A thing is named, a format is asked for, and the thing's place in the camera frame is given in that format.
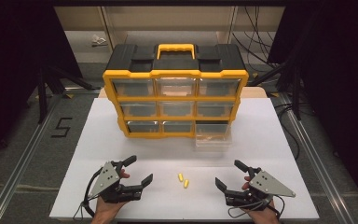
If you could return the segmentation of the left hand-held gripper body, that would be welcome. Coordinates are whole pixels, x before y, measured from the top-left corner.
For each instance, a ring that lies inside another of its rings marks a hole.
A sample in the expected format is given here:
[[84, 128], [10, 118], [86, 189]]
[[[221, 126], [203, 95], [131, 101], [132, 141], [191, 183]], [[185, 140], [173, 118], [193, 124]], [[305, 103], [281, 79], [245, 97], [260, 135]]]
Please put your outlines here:
[[101, 197], [106, 203], [123, 203], [141, 199], [143, 189], [120, 183], [122, 167], [118, 167], [118, 163], [108, 161], [97, 172], [94, 186], [88, 189], [88, 200]]

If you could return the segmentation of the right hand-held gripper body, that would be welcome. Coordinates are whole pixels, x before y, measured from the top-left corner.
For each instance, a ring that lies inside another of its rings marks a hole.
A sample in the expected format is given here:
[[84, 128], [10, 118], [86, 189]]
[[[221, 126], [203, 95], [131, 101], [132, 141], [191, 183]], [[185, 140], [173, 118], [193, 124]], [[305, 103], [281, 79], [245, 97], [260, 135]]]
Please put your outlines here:
[[296, 194], [274, 176], [261, 168], [241, 168], [251, 180], [243, 192], [224, 186], [226, 205], [241, 208], [266, 208], [274, 196], [295, 197]]

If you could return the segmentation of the clear plastic storage drawer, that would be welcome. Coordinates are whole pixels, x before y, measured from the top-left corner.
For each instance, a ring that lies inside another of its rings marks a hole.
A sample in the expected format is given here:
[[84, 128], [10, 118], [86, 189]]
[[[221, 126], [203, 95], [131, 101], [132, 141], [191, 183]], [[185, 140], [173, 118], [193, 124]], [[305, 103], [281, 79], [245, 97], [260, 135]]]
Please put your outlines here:
[[197, 123], [195, 140], [197, 147], [229, 147], [231, 127], [227, 123]]

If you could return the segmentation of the black and yellow organizer cabinet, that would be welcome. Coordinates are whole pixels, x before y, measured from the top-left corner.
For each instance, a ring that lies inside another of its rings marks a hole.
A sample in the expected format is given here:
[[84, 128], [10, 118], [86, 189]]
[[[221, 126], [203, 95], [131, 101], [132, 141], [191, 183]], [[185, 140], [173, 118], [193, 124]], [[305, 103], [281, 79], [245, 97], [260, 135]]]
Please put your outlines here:
[[134, 44], [117, 45], [103, 72], [104, 89], [112, 100], [112, 79], [192, 77], [192, 78], [239, 78], [239, 105], [241, 91], [246, 85], [249, 74], [246, 71], [241, 53], [232, 44], [195, 47], [196, 59], [187, 51], [162, 52], [157, 59], [158, 45], [138, 46]]

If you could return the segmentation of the person's right hand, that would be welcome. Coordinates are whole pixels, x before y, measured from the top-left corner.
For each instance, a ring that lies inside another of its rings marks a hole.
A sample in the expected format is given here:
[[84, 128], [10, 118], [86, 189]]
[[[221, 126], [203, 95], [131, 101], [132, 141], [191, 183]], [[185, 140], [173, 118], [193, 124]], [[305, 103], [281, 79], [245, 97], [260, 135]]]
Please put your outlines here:
[[[244, 179], [245, 183], [241, 187], [243, 190], [250, 187], [248, 182], [251, 180], [251, 177], [245, 176]], [[269, 206], [275, 208], [273, 200], [269, 203]], [[276, 213], [270, 208], [266, 208], [263, 211], [250, 211], [246, 209], [242, 210], [250, 216], [255, 224], [280, 224]]]

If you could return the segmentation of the person's left hand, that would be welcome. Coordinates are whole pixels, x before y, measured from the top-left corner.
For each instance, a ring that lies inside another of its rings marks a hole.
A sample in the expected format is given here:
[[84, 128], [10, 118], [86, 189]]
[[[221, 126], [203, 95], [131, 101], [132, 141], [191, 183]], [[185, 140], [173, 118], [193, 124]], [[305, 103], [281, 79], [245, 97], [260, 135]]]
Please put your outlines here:
[[125, 204], [126, 202], [106, 203], [101, 197], [99, 197], [96, 204], [95, 215], [91, 224], [110, 224]]

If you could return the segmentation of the grid of clear drawers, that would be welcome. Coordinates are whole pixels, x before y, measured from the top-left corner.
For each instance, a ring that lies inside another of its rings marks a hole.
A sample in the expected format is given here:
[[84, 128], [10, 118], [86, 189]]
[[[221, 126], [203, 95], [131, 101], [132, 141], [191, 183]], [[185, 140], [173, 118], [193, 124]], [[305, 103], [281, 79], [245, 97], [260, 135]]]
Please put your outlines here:
[[110, 81], [128, 137], [224, 135], [239, 106], [239, 78], [121, 78]]

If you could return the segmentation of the crumpled white paper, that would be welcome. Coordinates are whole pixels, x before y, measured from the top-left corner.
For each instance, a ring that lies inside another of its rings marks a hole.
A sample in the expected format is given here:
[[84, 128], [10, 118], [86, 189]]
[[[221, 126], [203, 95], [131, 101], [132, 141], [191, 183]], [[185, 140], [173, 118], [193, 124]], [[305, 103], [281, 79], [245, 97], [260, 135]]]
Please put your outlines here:
[[93, 35], [91, 39], [91, 45], [93, 47], [106, 46], [107, 42], [103, 37], [99, 37], [97, 35]]

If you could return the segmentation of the black curtain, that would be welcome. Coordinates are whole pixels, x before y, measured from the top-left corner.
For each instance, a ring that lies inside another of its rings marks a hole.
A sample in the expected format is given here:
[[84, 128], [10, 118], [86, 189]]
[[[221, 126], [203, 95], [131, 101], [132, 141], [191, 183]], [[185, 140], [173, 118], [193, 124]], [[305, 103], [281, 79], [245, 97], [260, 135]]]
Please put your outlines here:
[[283, 0], [272, 61], [296, 57], [305, 91], [334, 149], [358, 188], [358, 0]]
[[82, 76], [54, 6], [0, 0], [0, 142], [49, 66]]

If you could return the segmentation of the beige shelf unit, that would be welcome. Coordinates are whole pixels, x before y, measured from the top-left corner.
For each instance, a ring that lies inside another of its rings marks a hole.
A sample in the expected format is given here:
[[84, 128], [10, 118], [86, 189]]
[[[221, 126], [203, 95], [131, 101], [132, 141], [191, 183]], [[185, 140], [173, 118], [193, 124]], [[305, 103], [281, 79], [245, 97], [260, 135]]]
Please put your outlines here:
[[[281, 22], [283, 7], [56, 7], [76, 59], [102, 51], [106, 62], [117, 44], [237, 44], [243, 58], [263, 63]], [[93, 47], [93, 35], [107, 45]]]

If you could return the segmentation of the aluminium floor rail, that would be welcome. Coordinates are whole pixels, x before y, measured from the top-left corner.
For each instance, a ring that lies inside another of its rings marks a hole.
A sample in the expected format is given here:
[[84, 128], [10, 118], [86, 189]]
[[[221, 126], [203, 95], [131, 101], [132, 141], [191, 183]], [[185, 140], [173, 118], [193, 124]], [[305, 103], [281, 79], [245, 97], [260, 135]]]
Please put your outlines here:
[[315, 174], [318, 176], [321, 186], [324, 189], [324, 193], [328, 198], [333, 210], [335, 211], [339, 223], [354, 224], [354, 219], [349, 211], [348, 206], [344, 202], [344, 199], [338, 192], [338, 189], [334, 184], [330, 174], [327, 172], [327, 169], [323, 165], [323, 161], [321, 160], [314, 144], [310, 140], [304, 125], [298, 119], [299, 113], [292, 110], [288, 114], [288, 117], [294, 127], [299, 141], [301, 142], [302, 147], [304, 148], [305, 153], [310, 160], [310, 164]]
[[48, 112], [46, 116], [37, 124], [33, 135], [28, 142], [26, 148], [21, 154], [21, 157], [19, 158], [15, 168], [10, 173], [9, 179], [6, 182], [6, 184], [1, 188], [0, 190], [0, 220], [3, 216], [3, 214], [6, 212], [7, 207], [16, 191], [17, 186], [19, 185], [25, 170], [30, 163], [32, 157], [34, 156], [34, 153], [42, 139], [42, 136], [46, 130], [46, 127], [48, 126], [51, 116], [57, 106], [57, 104], [61, 100], [60, 95], [53, 95], [49, 106], [48, 106]]

